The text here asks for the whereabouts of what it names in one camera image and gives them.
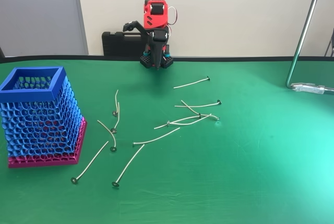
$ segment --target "wire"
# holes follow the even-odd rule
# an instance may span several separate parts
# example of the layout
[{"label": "wire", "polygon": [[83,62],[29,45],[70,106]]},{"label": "wire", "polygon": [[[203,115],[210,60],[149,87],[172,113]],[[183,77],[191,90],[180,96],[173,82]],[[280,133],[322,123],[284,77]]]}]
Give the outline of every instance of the wire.
[{"label": "wire", "polygon": [[168,134],[171,134],[172,132],[175,132],[176,130],[179,130],[180,128],[178,127],[177,129],[174,129],[173,131],[170,131],[169,133],[166,133],[165,135],[160,136],[159,138],[153,139],[153,140],[149,140],[148,142],[133,142],[133,145],[140,145],[140,144],[146,144],[146,143],[150,143],[150,142],[154,142],[158,139],[161,139],[165,136],[167,136]]},{"label": "wire", "polygon": [[109,141],[107,141],[102,147],[101,149],[97,152],[97,154],[94,156],[94,158],[90,161],[90,163],[88,164],[88,166],[86,166],[86,168],[83,170],[83,172],[76,177],[77,180],[80,179],[80,177],[86,172],[86,170],[89,168],[89,166],[93,163],[94,159],[99,155],[99,153],[102,151],[102,149],[108,144]]},{"label": "wire", "polygon": [[116,125],[115,125],[115,127],[114,127],[115,129],[116,129],[118,123],[120,122],[120,114],[121,114],[120,103],[118,102],[117,105],[118,105],[118,107],[117,107],[117,112],[118,112],[118,114],[117,114],[117,122],[116,122]]},{"label": "wire", "polygon": [[168,35],[169,35],[169,38],[170,38],[172,36],[172,28],[168,25],[167,25],[167,27],[168,27]]},{"label": "wire", "polygon": [[117,94],[118,94],[118,89],[117,89],[117,92],[116,92],[116,94],[115,94],[116,113],[118,113]]},{"label": "wire", "polygon": [[175,88],[180,88],[180,87],[185,87],[185,86],[189,86],[189,85],[193,85],[193,84],[196,84],[196,83],[199,83],[199,82],[202,82],[202,81],[205,81],[205,80],[210,80],[210,78],[206,78],[206,79],[201,79],[199,81],[196,81],[196,82],[193,82],[193,83],[189,83],[189,84],[185,84],[185,85],[182,85],[182,86],[178,86],[178,87],[174,87]]},{"label": "wire", "polygon": [[[212,105],[220,105],[221,102],[217,102],[217,103],[214,103],[214,104],[208,104],[208,105],[189,105],[190,108],[204,108],[204,107],[210,107]],[[175,105],[176,108],[186,108],[187,106],[185,105]]]},{"label": "wire", "polygon": [[130,159],[130,161],[128,162],[128,164],[125,166],[125,168],[123,169],[123,171],[121,172],[121,175],[118,177],[118,179],[116,180],[116,183],[118,184],[118,182],[120,181],[120,179],[122,178],[125,170],[127,169],[127,167],[130,165],[130,163],[132,162],[132,160],[136,157],[136,155],[139,153],[139,151],[141,151],[141,149],[144,147],[145,145],[142,145],[138,151],[135,153],[135,155],[133,155],[133,157]]},{"label": "wire", "polygon": [[116,147],[116,139],[115,139],[115,136],[113,135],[113,133],[101,121],[98,120],[98,122],[111,134],[111,136],[114,139],[114,147]]},{"label": "wire", "polygon": [[[177,121],[172,121],[171,123],[174,123],[174,122],[179,122],[179,121],[184,121],[184,120],[189,120],[189,119],[194,119],[194,118],[198,118],[199,116],[191,116],[191,117],[187,117],[187,118],[183,118],[183,119],[180,119],[180,120],[177,120]],[[157,126],[155,127],[154,129],[159,129],[159,128],[162,128],[164,126],[167,126],[168,124],[164,124],[164,125],[161,125],[161,126]]]},{"label": "wire", "polygon": [[174,10],[175,10],[175,21],[174,21],[174,23],[172,23],[172,24],[170,24],[170,23],[168,23],[168,25],[174,25],[176,22],[177,22],[177,10],[176,10],[176,8],[174,7],[174,6],[170,6],[169,8],[168,8],[168,10],[170,9],[170,8],[174,8]]},{"label": "wire", "polygon": [[196,123],[196,122],[199,122],[199,121],[201,121],[201,120],[204,120],[205,118],[207,118],[207,117],[209,117],[209,116],[211,116],[211,114],[209,114],[209,115],[207,115],[207,116],[205,116],[205,117],[203,117],[203,118],[200,118],[199,120],[196,120],[196,121],[194,121],[194,122],[191,122],[191,123],[175,123],[175,122],[170,122],[169,124],[170,124],[170,125],[187,126],[187,125],[192,125],[192,124],[194,124],[194,123]]},{"label": "wire", "polygon": [[[199,115],[198,112],[194,111],[191,107],[189,107],[183,100],[181,100],[181,102],[186,106],[188,107],[191,111],[193,111],[194,113],[196,113],[197,115]],[[217,116],[214,116],[214,115],[210,115],[211,117],[215,118],[216,121],[219,120],[219,118]]]}]

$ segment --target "metal rod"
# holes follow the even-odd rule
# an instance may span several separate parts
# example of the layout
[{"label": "metal rod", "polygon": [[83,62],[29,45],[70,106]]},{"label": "metal rod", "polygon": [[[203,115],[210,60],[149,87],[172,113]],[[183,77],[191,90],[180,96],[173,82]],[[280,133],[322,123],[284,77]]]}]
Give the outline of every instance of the metal rod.
[{"label": "metal rod", "polygon": [[306,17],[304,28],[303,28],[301,37],[299,39],[296,52],[294,53],[294,56],[293,56],[293,60],[292,60],[291,66],[290,66],[290,70],[289,70],[289,74],[288,74],[287,80],[285,82],[285,85],[288,88],[292,88],[291,85],[290,85],[290,80],[291,80],[294,68],[295,68],[295,66],[297,64],[298,57],[299,57],[299,55],[301,53],[302,46],[303,46],[303,43],[304,43],[304,40],[305,40],[305,37],[306,37],[306,33],[307,33],[307,30],[308,30],[309,24],[310,24],[311,19],[312,19],[312,15],[313,15],[316,3],[317,3],[317,0],[312,0],[311,6],[309,7],[309,10],[308,10],[308,14],[307,14],[307,17]]},{"label": "metal rod", "polygon": [[325,52],[325,56],[324,56],[324,57],[326,57],[327,52],[328,52],[328,49],[329,49],[331,43],[332,43],[332,39],[330,39],[330,41],[329,41],[329,43],[328,43],[328,47],[327,47],[327,49],[326,49],[326,52]]}]

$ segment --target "white wall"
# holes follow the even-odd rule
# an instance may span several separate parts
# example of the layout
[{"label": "white wall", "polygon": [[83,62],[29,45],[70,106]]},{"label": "white wall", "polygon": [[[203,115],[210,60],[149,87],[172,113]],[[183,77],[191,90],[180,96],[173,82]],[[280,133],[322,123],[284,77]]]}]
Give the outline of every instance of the white wall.
[{"label": "white wall", "polygon": [[[173,56],[292,56],[311,0],[166,0],[178,10]],[[89,54],[101,34],[143,20],[144,0],[81,0]],[[334,27],[332,0],[318,0],[301,55],[324,54]]]}]

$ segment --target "3d printed basket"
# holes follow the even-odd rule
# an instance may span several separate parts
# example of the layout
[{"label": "3d printed basket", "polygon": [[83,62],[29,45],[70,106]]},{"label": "3d printed basket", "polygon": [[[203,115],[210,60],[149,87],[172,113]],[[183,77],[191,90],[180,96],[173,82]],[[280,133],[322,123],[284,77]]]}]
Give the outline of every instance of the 3d printed basket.
[{"label": "3d printed basket", "polygon": [[14,68],[0,114],[10,168],[78,163],[87,122],[63,67]]}]

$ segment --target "green tablecloth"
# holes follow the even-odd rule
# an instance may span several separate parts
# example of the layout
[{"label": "green tablecloth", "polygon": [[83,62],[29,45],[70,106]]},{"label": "green tablecloth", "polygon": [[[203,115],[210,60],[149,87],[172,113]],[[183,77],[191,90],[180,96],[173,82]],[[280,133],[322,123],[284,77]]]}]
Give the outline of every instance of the green tablecloth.
[{"label": "green tablecloth", "polygon": [[[138,62],[29,61],[0,65],[64,66],[88,121],[73,166],[7,168],[0,129],[0,223],[334,223],[334,97],[284,87],[290,62],[177,62],[145,69]],[[299,62],[294,82],[334,86],[334,62]],[[173,89],[194,82],[193,86]],[[117,153],[97,123],[113,127],[119,89]],[[120,187],[111,185],[143,142],[169,132],[167,120],[203,120],[147,144]],[[88,171],[72,185],[101,146]]]}]

